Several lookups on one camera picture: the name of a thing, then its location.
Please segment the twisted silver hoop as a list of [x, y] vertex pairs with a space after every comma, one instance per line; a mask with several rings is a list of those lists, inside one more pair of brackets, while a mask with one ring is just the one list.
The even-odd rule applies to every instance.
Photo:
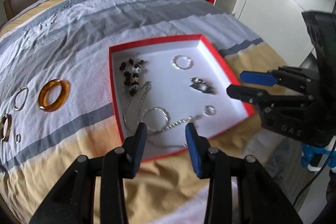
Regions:
[[193, 67], [193, 61], [188, 56], [177, 55], [173, 58], [172, 65], [175, 69], [186, 71]]
[[169, 124], [169, 120], [167, 111], [160, 107], [146, 109], [140, 118], [140, 121], [147, 125], [147, 129], [151, 134], [162, 132]]

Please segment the silver wristwatch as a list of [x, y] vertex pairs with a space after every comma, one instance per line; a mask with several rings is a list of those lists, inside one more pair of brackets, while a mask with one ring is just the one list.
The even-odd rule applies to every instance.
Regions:
[[215, 94], [213, 87], [210, 86], [208, 83], [206, 83], [203, 79], [193, 77], [190, 79], [190, 81], [191, 81], [190, 85], [191, 88], [204, 94]]

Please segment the red shallow box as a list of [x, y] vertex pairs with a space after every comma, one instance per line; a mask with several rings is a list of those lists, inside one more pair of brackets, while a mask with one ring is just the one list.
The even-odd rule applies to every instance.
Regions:
[[[193, 67], [175, 69], [177, 55], [192, 59]], [[169, 114], [169, 124], [158, 134], [147, 129], [145, 161], [183, 151], [185, 126], [192, 121], [198, 133], [214, 138], [254, 114], [253, 107], [227, 95], [239, 83], [233, 70], [201, 34], [151, 38], [112, 46], [109, 73], [113, 110], [121, 139], [134, 134], [146, 109], [160, 107]], [[213, 87], [204, 94], [190, 87], [198, 77]]]

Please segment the striped bed duvet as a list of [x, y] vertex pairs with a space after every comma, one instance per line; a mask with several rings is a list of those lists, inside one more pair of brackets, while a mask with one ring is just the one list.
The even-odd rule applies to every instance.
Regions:
[[[121, 144], [108, 75], [110, 46], [147, 38], [203, 34], [236, 75], [285, 65], [247, 26], [203, 0], [48, 0], [1, 30], [1, 116], [11, 133], [1, 141], [1, 205], [18, 223], [38, 206], [79, 156], [103, 156]], [[44, 112], [38, 94], [51, 79], [70, 94]], [[28, 87], [14, 111], [15, 93]], [[311, 176], [300, 166], [301, 145], [261, 129], [258, 115], [213, 138], [229, 155], [255, 155], [293, 202]], [[209, 182], [198, 180], [187, 151], [141, 164], [126, 180], [130, 223], [202, 223]]]

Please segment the amber orange bangle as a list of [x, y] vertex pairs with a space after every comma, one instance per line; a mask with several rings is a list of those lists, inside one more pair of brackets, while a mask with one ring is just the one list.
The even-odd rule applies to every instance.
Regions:
[[38, 96], [38, 106], [46, 112], [58, 110], [66, 101], [70, 84], [66, 80], [53, 79], [42, 87]]

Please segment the thin silver bangle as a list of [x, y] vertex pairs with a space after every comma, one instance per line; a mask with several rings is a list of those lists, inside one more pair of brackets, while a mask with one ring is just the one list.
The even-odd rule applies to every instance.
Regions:
[[14, 99], [13, 99], [14, 111], [21, 111], [24, 108], [24, 106], [26, 104], [28, 93], [29, 93], [29, 89], [26, 86], [20, 88], [15, 93], [15, 96], [14, 96]]

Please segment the brown tortoiseshell bangle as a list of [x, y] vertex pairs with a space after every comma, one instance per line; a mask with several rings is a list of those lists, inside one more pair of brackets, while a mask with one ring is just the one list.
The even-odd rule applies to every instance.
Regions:
[[1, 141], [8, 141], [11, 132], [12, 118], [10, 114], [4, 114], [1, 118]]

